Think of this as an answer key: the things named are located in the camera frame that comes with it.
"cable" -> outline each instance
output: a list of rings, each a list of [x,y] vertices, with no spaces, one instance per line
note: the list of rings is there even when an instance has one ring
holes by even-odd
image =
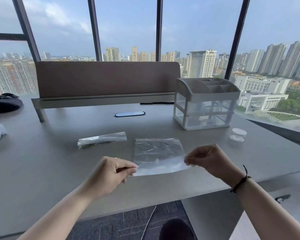
[[[152,213],[151,213],[151,215],[150,215],[150,218],[149,218],[147,224],[145,225],[145,229],[144,229],[144,231],[143,231],[143,234],[142,234],[142,237],[141,237],[140,240],[143,239],[143,236],[144,236],[144,234],[145,234],[145,232],[146,232],[146,230],[147,230],[147,226],[148,226],[148,224],[149,224],[149,221],[150,221],[150,219],[151,219],[151,217],[152,217],[152,215],[153,215],[153,212],[155,211],[156,208],[157,208],[157,205],[154,207],[154,209],[153,209],[153,211],[152,211]]]

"desk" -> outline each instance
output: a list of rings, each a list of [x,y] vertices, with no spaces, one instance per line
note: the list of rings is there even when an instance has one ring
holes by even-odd
[[[132,158],[135,138],[179,138],[188,153],[196,146],[217,143],[255,181],[300,172],[300,146],[234,115],[230,128],[185,131],[166,104],[103,105],[47,109],[40,123],[29,98],[19,111],[0,114],[8,135],[0,141],[0,236],[27,230],[75,189],[102,156]],[[144,116],[114,117],[145,111]],[[230,143],[232,128],[247,132],[241,144]],[[125,131],[128,141],[78,150],[76,142]],[[93,202],[81,219],[110,215],[227,189],[203,168],[128,178],[105,198]]]

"glass window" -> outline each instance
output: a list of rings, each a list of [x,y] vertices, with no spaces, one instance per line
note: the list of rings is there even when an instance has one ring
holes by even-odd
[[[300,131],[300,22],[295,20],[300,20],[300,0],[250,0],[230,80],[242,91],[241,116]]]
[[[12,0],[0,0],[0,33],[23,34]]]
[[[88,0],[23,3],[42,60],[96,60]]]
[[[185,78],[224,78],[242,2],[163,0],[161,61],[177,61]]]
[[[26,41],[0,40],[0,93],[38,94],[36,67]]]
[[[157,0],[95,0],[103,61],[156,61]]]

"hand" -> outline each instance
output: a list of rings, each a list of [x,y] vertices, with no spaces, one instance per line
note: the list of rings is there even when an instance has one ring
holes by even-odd
[[[197,147],[188,153],[184,162],[203,167],[208,173],[221,179],[231,188],[245,177],[245,173],[229,159],[217,144]]]
[[[92,174],[79,186],[79,192],[89,200],[111,193],[126,177],[137,170],[137,165],[120,158],[104,156]]]

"black bag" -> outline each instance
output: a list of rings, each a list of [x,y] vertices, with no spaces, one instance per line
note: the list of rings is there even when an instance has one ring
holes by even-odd
[[[20,109],[23,105],[17,95],[12,93],[3,93],[0,95],[0,113],[7,113]]]

